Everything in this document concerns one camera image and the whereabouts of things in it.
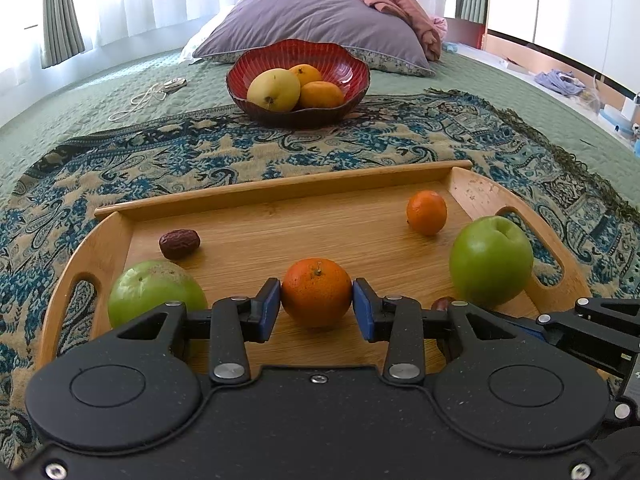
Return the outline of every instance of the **green apple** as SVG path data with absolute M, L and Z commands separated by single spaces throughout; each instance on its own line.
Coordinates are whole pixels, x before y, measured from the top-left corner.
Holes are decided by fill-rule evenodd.
M 483 308 L 520 294 L 532 267 L 527 235 L 502 216 L 471 222 L 460 231 L 449 255 L 449 273 L 459 298 Z
M 165 301 L 183 301 L 187 310 L 208 307 L 204 292 L 182 267 L 167 260 L 149 260 L 125 270 L 111 288 L 108 313 L 116 328 Z

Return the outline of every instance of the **wooden tray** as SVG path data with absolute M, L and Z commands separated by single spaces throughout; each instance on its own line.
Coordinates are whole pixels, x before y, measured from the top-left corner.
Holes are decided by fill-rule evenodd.
M 563 270 L 561 281 L 543 286 L 532 276 L 526 290 L 499 308 L 512 316 L 567 310 L 590 292 L 571 253 L 553 229 L 521 199 L 468 170 L 468 160 L 391 168 L 338 171 L 189 191 L 98 208 L 101 222 L 80 244 L 53 292 L 44 320 L 39 368 L 58 348 L 60 329 L 76 283 L 97 291 L 91 337 L 110 326 L 107 300 L 127 267 L 162 258 L 158 238 L 177 228 L 195 229 L 200 249 L 181 262 L 200 283 L 209 303 L 235 294 L 254 295 L 270 276 L 282 278 L 293 262 L 322 256 L 340 263 L 352 278 L 364 277 L 380 295 L 402 294 L 429 308 L 454 296 L 449 248 L 472 219 L 516 212 L 546 245 Z M 435 237 L 406 223 L 406 203 L 433 189 L 447 203 L 448 218 Z M 425 341 L 428 370 L 444 358 Z M 281 312 L 269 342 L 247 343 L 252 373 L 261 364 L 354 365 L 383 362 L 386 343 L 365 342 L 350 310 L 332 330 L 297 327 Z M 192 342 L 187 361 L 206 372 L 206 342 Z

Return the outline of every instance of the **blue gripper pad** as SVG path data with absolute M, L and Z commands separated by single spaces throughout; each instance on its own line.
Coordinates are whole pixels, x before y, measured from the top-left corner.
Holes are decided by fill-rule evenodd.
M 360 327 L 362 337 L 367 341 L 373 340 L 373 314 L 371 303 L 357 282 L 353 282 L 353 312 Z
M 530 330 L 529 328 L 524 328 L 523 326 L 519 325 L 518 323 L 512 323 L 511 321 L 508 321 L 509 324 L 512 324 L 513 326 L 519 328 L 520 330 L 522 330 L 524 333 L 532 335 L 533 337 L 536 337 L 538 339 L 540 339 L 540 341 L 545 341 L 545 337 L 542 335 L 541 332 L 537 331 L 537 330 Z
M 267 295 L 267 299 L 262 304 L 262 319 L 258 332 L 262 341 L 268 341 L 276 324 L 276 318 L 280 311 L 280 281 L 277 281 Z

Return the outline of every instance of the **wall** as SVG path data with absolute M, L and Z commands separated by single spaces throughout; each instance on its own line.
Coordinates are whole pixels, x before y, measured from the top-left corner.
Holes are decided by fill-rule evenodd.
M 158 28 L 79 54 L 38 71 L 26 83 L 0 97 L 0 126 L 47 95 L 87 77 L 141 57 L 182 48 L 210 18 Z
M 636 0 L 489 0 L 488 28 L 549 50 L 640 91 Z

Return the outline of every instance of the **blanket fringe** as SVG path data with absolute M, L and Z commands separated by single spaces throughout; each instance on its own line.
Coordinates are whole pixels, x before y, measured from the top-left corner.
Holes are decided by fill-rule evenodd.
M 482 106 L 486 107 L 488 110 L 491 110 L 494 114 L 496 114 L 502 122 L 508 124 L 514 130 L 526 135 L 529 139 L 534 142 L 540 144 L 545 149 L 549 150 L 556 162 L 565 170 L 567 173 L 573 175 L 590 184 L 595 189 L 597 189 L 601 196 L 602 201 L 607 206 L 607 209 L 620 218 L 625 220 L 634 222 L 638 226 L 640 226 L 640 212 L 638 209 L 633 207 L 627 200 L 622 198 L 620 194 L 613 188 L 611 183 L 602 178 L 597 173 L 590 173 L 588 171 L 587 165 L 584 162 L 581 162 L 576 158 L 573 153 L 569 153 L 564 148 L 553 144 L 545 137 L 544 134 L 539 132 L 537 129 L 529 126 L 525 121 L 523 121 L 520 116 L 512 109 L 507 108 L 506 110 L 500 110 L 495 108 L 490 102 L 482 99 L 476 95 L 469 94 L 468 92 L 463 92 L 461 90 L 437 90 L 435 88 L 429 88 L 425 90 L 426 93 L 432 94 L 435 96 L 460 96 L 460 97 L 473 97 L 476 100 L 479 100 L 482 103 Z

